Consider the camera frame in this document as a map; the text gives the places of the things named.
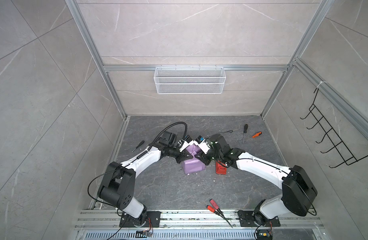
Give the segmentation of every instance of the white zip tie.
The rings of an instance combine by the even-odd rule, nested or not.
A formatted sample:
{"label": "white zip tie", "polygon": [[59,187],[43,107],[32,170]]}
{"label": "white zip tie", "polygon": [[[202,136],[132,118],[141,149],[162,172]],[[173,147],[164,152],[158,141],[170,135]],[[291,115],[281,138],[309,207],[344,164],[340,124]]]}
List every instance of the white zip tie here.
{"label": "white zip tie", "polygon": [[317,87],[316,87],[316,88],[319,88],[320,84],[322,84],[322,83],[327,83],[327,82],[320,81],[320,83],[317,85]]}

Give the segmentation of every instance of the beige marble tile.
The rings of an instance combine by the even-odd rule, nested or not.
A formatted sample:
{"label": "beige marble tile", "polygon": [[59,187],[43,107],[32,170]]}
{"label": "beige marble tile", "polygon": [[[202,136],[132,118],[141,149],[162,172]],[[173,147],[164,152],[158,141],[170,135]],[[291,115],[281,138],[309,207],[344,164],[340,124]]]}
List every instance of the beige marble tile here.
{"label": "beige marble tile", "polygon": [[318,4],[79,6],[102,56],[290,56]]}
{"label": "beige marble tile", "polygon": [[114,101],[112,101],[100,125],[111,143],[116,141],[117,133],[119,132],[122,122],[123,119],[121,118],[119,110]]}
{"label": "beige marble tile", "polygon": [[226,91],[222,94],[157,94],[118,91],[127,114],[260,114],[272,91]]}
{"label": "beige marble tile", "polygon": [[[350,166],[343,164],[334,169],[329,167],[343,162],[338,152],[332,150],[329,153],[322,154],[320,151],[329,150],[333,144],[327,137],[320,144],[316,143],[316,141],[321,141],[324,132],[320,126],[316,126],[311,130],[306,129],[306,127],[312,127],[316,123],[313,116],[310,115],[305,120],[300,119],[300,117],[304,118],[308,114],[308,107],[315,97],[314,90],[315,86],[300,72],[296,71],[287,80],[278,95],[278,99],[306,141],[352,219],[365,239],[368,239],[368,157]],[[315,104],[357,159],[367,155],[368,141],[328,99],[319,93]],[[324,120],[322,122],[323,127],[328,130],[328,125],[324,124]],[[329,136],[335,143],[339,142],[333,132]],[[343,144],[339,145],[338,149],[346,159],[350,157]]]}
{"label": "beige marble tile", "polygon": [[326,17],[368,36],[368,0],[336,0]]}
{"label": "beige marble tile", "polygon": [[11,1],[0,0],[0,58],[34,40],[36,35]]}
{"label": "beige marble tile", "polygon": [[[273,90],[281,71],[226,71],[223,91]],[[112,71],[110,78],[118,91],[156,91],[153,71]]]}
{"label": "beige marble tile", "polygon": [[0,190],[0,239],[41,239],[99,125],[76,95]]}
{"label": "beige marble tile", "polygon": [[77,0],[78,3],[320,3],[320,0]]}
{"label": "beige marble tile", "polygon": [[112,97],[98,69],[77,94],[100,124],[110,107]]}
{"label": "beige marble tile", "polygon": [[64,0],[12,0],[37,36],[72,18]]}
{"label": "beige marble tile", "polygon": [[75,94],[39,40],[0,60],[0,189]]}
{"label": "beige marble tile", "polygon": [[265,120],[287,165],[298,165],[304,168],[315,185],[318,194],[313,204],[330,238],[333,240],[364,239],[347,212],[346,206],[343,205],[321,170],[309,146],[277,100],[273,103]]}
{"label": "beige marble tile", "polygon": [[325,19],[302,59],[368,118],[367,37]]}
{"label": "beige marble tile", "polygon": [[104,64],[288,64],[291,56],[251,57],[101,57]]}
{"label": "beige marble tile", "polygon": [[[87,195],[88,184],[104,171],[111,150],[111,142],[99,128],[57,206],[43,239],[53,239],[55,236],[59,239],[69,239],[73,233],[74,226],[71,223],[76,220],[75,214],[80,213],[81,209],[87,209],[91,202]],[[96,191],[98,184],[99,180],[91,184],[91,194]]]}
{"label": "beige marble tile", "polygon": [[39,38],[76,92],[93,73],[96,64],[74,20]]}

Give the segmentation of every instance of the purple bag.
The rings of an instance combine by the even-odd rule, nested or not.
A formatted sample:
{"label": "purple bag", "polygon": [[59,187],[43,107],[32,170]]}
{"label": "purple bag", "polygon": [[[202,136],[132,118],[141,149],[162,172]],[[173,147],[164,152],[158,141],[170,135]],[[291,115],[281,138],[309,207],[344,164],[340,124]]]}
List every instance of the purple bag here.
{"label": "purple bag", "polygon": [[185,174],[190,174],[193,172],[205,170],[206,165],[202,161],[195,158],[195,155],[201,152],[200,147],[193,144],[191,146],[188,146],[186,150],[193,156],[193,158],[181,162],[181,166]]}

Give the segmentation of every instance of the black mounting plate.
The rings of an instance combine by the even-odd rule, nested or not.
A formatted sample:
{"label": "black mounting plate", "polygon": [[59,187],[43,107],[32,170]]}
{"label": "black mounting plate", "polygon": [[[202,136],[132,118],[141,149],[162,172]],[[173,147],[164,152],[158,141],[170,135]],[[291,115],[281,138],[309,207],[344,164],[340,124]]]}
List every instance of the black mounting plate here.
{"label": "black mounting plate", "polygon": [[[237,215],[239,216],[240,226],[241,227],[257,227],[256,223],[254,222],[254,211],[237,211]],[[280,227],[280,222],[278,217],[274,217],[270,219],[272,222],[272,227]]]}
{"label": "black mounting plate", "polygon": [[[160,215],[161,215],[161,212],[158,212],[158,211],[147,211],[147,218],[151,219],[152,227],[159,227],[159,225],[160,225]],[[123,218],[121,218],[120,226],[122,226],[122,225],[123,225],[123,227],[135,227],[135,225],[133,225],[133,223],[129,220],[129,217],[127,217],[127,218],[124,217],[124,220],[123,220]],[[149,227],[148,220],[141,227]]]}

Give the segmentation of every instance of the black screwdriver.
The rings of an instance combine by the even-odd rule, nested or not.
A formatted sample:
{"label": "black screwdriver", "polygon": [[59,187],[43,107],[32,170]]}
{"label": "black screwdriver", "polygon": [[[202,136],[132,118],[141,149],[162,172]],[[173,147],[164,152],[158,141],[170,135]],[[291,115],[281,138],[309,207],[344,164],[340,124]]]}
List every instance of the black screwdriver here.
{"label": "black screwdriver", "polygon": [[245,124],[245,125],[244,125],[243,143],[244,143],[244,137],[245,137],[245,134],[247,133],[247,130],[248,130],[248,124]]}
{"label": "black screwdriver", "polygon": [[138,149],[138,147],[140,147],[141,145],[143,145],[144,144],[144,140],[143,141],[141,141],[140,143],[139,143],[139,145],[137,146],[137,147],[135,147],[135,149],[132,151],[132,152],[134,152],[136,149]]}

